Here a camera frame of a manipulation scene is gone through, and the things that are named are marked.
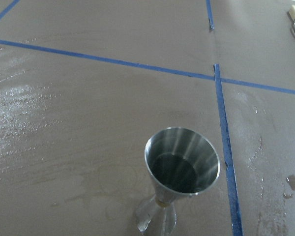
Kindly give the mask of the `steel double jigger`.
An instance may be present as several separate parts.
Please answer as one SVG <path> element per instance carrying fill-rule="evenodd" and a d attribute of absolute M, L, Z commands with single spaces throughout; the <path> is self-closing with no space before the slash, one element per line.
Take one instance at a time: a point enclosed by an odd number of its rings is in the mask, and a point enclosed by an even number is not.
<path fill-rule="evenodd" d="M 144 158 L 154 194 L 136 208 L 136 225 L 145 236 L 169 236 L 177 224 L 175 202 L 198 196 L 216 183 L 219 156 L 203 135 L 168 127 L 150 137 Z"/>

